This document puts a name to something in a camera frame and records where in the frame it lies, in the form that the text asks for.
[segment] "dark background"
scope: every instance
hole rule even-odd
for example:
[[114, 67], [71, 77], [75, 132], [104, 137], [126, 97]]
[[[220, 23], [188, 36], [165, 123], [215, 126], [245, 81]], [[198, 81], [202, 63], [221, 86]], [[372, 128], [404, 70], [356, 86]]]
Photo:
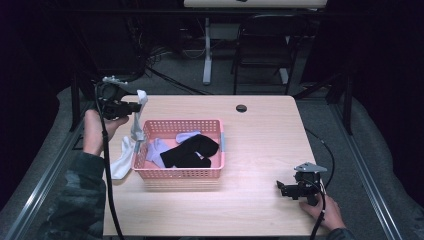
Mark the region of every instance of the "dark background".
[[[96, 7], [99, 2], [73, 4]], [[103, 4], [122, 6], [117, 2]], [[327, 10], [373, 16], [322, 21], [302, 81], [321, 81], [336, 72], [354, 70], [354, 97], [382, 132], [393, 155], [394, 173], [408, 194], [424, 206], [418, 187], [424, 170], [424, 19], [420, 12], [424, 3], [340, 2], [329, 1]], [[182, 1], [138, 3], [135, 7], [182, 7]], [[101, 74], [143, 74], [144, 59], [153, 44], [150, 36], [178, 51], [178, 36], [168, 36], [175, 37], [178, 27], [193, 24], [190, 19], [175, 18], [155, 18], [152, 25], [149, 21], [86, 17], [69, 25], [63, 17], [44, 10], [55, 4], [32, 0], [0, 5], [2, 208], [43, 144], [58, 111], [56, 95], [71, 84], [71, 79], [79, 79], [90, 92], [90, 79]], [[144, 48], [134, 45], [134, 36], [140, 32], [129, 33], [128, 24], [143, 26], [136, 28], [140, 32], [148, 31], [142, 39]], [[99, 39], [96, 31], [110, 38]], [[86, 45], [81, 44], [81, 37]], [[116, 56], [127, 60], [112, 61]]]

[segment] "human arm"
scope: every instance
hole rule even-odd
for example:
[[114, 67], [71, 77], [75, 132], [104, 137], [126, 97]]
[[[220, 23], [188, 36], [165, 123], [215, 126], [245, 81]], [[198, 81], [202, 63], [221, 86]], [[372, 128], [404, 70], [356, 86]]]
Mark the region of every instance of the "human arm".
[[[109, 140], [128, 117], [105, 120]], [[67, 184], [49, 209], [39, 228], [38, 239], [103, 239], [106, 187], [102, 179], [104, 161], [99, 115], [88, 110], [84, 119], [83, 152], [77, 153], [66, 171]]]
[[[323, 206], [321, 194], [317, 195], [318, 204], [311, 206], [306, 202], [299, 202], [299, 206], [313, 218], [318, 219]], [[325, 195], [325, 214], [321, 226], [330, 230], [327, 240], [350, 240], [355, 239], [353, 234], [347, 229], [343, 222], [340, 207], [334, 199]]]

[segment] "black cloth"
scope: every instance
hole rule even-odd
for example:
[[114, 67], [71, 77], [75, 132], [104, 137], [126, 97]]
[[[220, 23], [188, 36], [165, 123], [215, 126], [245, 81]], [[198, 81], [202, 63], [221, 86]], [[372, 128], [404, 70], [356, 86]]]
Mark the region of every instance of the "black cloth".
[[165, 167], [173, 166], [180, 168], [210, 168], [211, 161], [208, 159], [216, 154], [219, 144], [211, 138], [197, 134], [175, 148], [160, 154]]

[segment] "table leg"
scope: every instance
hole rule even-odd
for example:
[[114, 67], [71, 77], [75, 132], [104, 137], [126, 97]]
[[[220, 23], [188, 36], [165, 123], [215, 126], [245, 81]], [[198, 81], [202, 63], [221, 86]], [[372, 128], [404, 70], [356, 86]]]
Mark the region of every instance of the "table leg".
[[203, 70], [203, 84], [211, 84], [212, 72], [212, 57], [211, 57], [211, 36], [210, 36], [210, 23], [209, 18], [205, 20], [205, 68]]

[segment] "white cloth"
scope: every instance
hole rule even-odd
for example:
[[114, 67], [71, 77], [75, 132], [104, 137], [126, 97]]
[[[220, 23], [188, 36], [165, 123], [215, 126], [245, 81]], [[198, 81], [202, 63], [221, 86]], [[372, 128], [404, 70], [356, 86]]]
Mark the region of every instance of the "white cloth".
[[141, 104], [141, 107], [139, 112], [134, 113], [134, 122], [133, 122], [133, 125], [131, 126], [131, 138], [135, 141], [144, 141], [145, 136], [144, 136], [143, 129], [140, 126], [140, 116], [148, 99], [147, 99], [146, 92], [143, 90], [137, 90], [137, 94], [138, 94], [138, 103]]
[[131, 169], [131, 159], [134, 153], [135, 141], [125, 136], [121, 144], [121, 157], [110, 164], [110, 173], [112, 179], [122, 179]]
[[181, 144], [182, 142], [184, 142], [185, 140], [196, 136], [197, 134], [200, 134], [200, 131], [196, 130], [193, 132], [184, 132], [184, 133], [178, 133], [177, 136], [175, 137], [175, 141], [177, 141], [178, 144]]
[[166, 145], [162, 139], [155, 138], [155, 140], [147, 147], [146, 160], [154, 162], [160, 168], [166, 168], [160, 154], [168, 151], [169, 149], [170, 147]]

